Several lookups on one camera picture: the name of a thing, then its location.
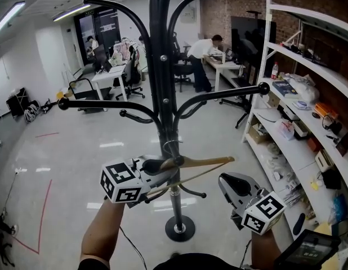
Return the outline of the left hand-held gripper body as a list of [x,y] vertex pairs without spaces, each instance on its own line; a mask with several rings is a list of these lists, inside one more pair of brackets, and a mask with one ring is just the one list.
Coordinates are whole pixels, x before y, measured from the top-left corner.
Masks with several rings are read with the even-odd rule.
[[159,166],[148,161],[142,164],[135,158],[107,162],[101,167],[101,188],[112,203],[124,203],[132,208],[147,199],[150,180],[146,180],[146,170]]

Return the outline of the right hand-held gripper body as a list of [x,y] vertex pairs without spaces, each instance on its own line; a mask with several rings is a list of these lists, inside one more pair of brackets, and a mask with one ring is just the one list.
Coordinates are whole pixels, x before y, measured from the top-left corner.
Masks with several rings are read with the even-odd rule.
[[239,230],[247,228],[258,235],[270,230],[287,207],[274,191],[269,192],[265,188],[260,188],[243,206],[232,211],[231,220]]

